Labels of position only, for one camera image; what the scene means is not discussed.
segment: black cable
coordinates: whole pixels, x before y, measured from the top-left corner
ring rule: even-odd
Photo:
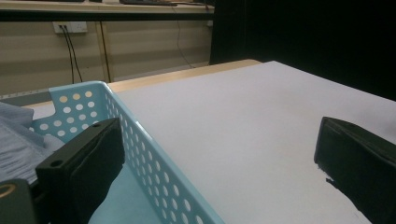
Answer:
[[[59,28],[61,28],[62,32],[64,32],[64,39],[66,39],[67,48],[69,49],[70,66],[72,68],[72,84],[74,84],[74,68],[73,68],[72,51],[70,49],[69,41],[67,40],[66,30],[62,25],[60,25]]]
[[[72,50],[73,50],[74,61],[75,61],[75,65],[76,65],[76,68],[77,68],[77,71],[78,71],[79,80],[82,82],[82,76],[81,76],[81,73],[79,72],[79,69],[78,69],[77,58],[76,58],[76,53],[74,51],[73,42],[72,42],[72,39],[70,38],[69,32],[67,31],[67,27],[65,27],[65,30],[66,30],[67,38],[69,39],[69,42],[70,42],[70,46],[72,47]]]
[[[178,48],[178,51],[180,52],[180,55],[181,55],[181,57],[184,59],[184,61],[186,62],[186,64],[188,64],[190,68],[195,68],[194,66],[192,66],[192,65],[189,63],[189,61],[187,60],[187,58],[184,56],[184,53],[183,53],[183,51],[181,50],[180,45],[178,44],[178,42],[179,42],[179,40],[180,40],[180,24],[178,23],[178,21],[177,21],[177,27],[178,27],[178,32],[177,32],[177,48]]]

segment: black curtain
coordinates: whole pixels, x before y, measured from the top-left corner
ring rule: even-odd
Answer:
[[[389,2],[217,0],[211,63],[278,61],[396,101]]]

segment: black plastic object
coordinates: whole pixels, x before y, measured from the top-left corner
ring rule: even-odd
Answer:
[[[88,223],[124,163],[119,119],[86,129],[36,167],[52,224]]]
[[[160,6],[160,7],[176,7],[176,3],[163,2],[155,0],[120,0],[124,5],[140,5],[140,6]]]
[[[340,119],[323,118],[315,163],[373,223],[396,223],[396,146]]]
[[[26,180],[13,179],[0,183],[0,223],[39,223]]]

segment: wooden desk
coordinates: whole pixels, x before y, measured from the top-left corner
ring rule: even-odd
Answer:
[[[158,84],[166,81],[178,80],[187,77],[197,77],[197,76],[212,74],[216,72],[228,71],[235,68],[251,66],[259,63],[260,62],[254,60],[243,60],[232,63],[222,63],[222,64],[210,65],[210,66],[199,67],[189,70],[177,71],[167,74],[160,74],[151,77],[141,77],[141,78],[135,78],[120,82],[113,82],[113,83],[109,83],[108,85],[114,92],[127,91],[127,90],[132,90],[135,88]]]
[[[213,7],[206,9],[205,6],[0,1],[0,21],[210,21],[213,12]]]

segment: basket hole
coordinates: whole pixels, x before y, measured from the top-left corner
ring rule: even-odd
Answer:
[[[163,173],[163,177],[165,178],[165,182],[169,183],[169,175],[168,175],[168,173],[164,172]]]
[[[168,207],[168,203],[166,202],[165,198],[163,198],[163,207],[165,207],[165,208]]]
[[[187,211],[190,212],[191,211],[191,206],[190,206],[189,201],[187,201],[187,199],[184,200],[184,205],[186,206]]]
[[[163,186],[163,194],[165,196],[168,196],[168,189],[166,188],[166,186]]]
[[[86,91],[85,92],[85,96],[88,97],[88,98],[91,97],[92,96],[92,92],[91,91]]]
[[[174,206],[175,210],[177,210],[177,202],[175,199],[172,199],[172,205]]]
[[[64,131],[60,130],[60,131],[58,132],[58,136],[62,137],[62,136],[64,136],[64,135],[65,135],[65,132],[64,132]]]
[[[152,161],[152,154],[150,151],[148,152],[148,159]]]
[[[55,120],[55,121],[53,121],[53,125],[54,125],[55,127],[59,127],[59,126],[62,125],[62,122],[61,122],[60,120]]]
[[[79,100],[79,98],[81,98],[81,96],[78,93],[73,94],[73,99]]]
[[[68,114],[70,111],[72,111],[72,109],[69,106],[64,108],[64,113]]]
[[[157,196],[160,196],[160,191],[158,190],[157,186],[154,187],[154,191]]]
[[[73,123],[74,122],[74,119],[73,118],[67,118],[67,123]]]
[[[171,211],[171,218],[174,222],[176,222],[176,216],[175,213],[173,211]]]
[[[80,120],[84,120],[85,118],[87,118],[87,116],[85,116],[84,114],[82,114],[82,115],[79,115],[78,118],[79,118]]]
[[[166,213],[165,213],[165,211],[163,210],[163,218],[165,218],[166,219]]]
[[[148,171],[149,171],[150,173],[152,173],[152,168],[151,168],[151,165],[150,165],[150,164],[148,164]]]
[[[155,182],[157,182],[157,184],[160,184],[160,178],[158,177],[158,175],[155,175]]]
[[[47,130],[49,128],[49,125],[48,124],[41,124],[40,125],[40,129],[41,130]]]
[[[181,220],[183,220],[184,224],[189,224],[189,219],[187,218],[186,214],[181,214]]]
[[[157,167],[158,171],[161,171],[161,165],[159,162],[155,161],[155,166]]]
[[[178,187],[177,187],[176,185],[174,185],[174,192],[175,192],[176,196],[178,196],[178,195],[179,195],[179,192],[178,192]]]
[[[83,105],[76,105],[76,110],[82,110],[84,108]]]
[[[157,207],[159,207],[160,206],[160,202],[158,202],[158,199],[154,198],[154,201],[155,201],[155,205],[157,205]]]
[[[53,161],[50,164],[50,167],[57,167],[57,166],[60,166],[62,163],[64,163],[64,162],[63,161]]]
[[[196,216],[195,219],[197,220],[197,224],[204,224],[204,222],[199,216]]]
[[[67,102],[67,97],[66,96],[61,96],[61,97],[59,97],[59,101],[61,103],[66,103]]]

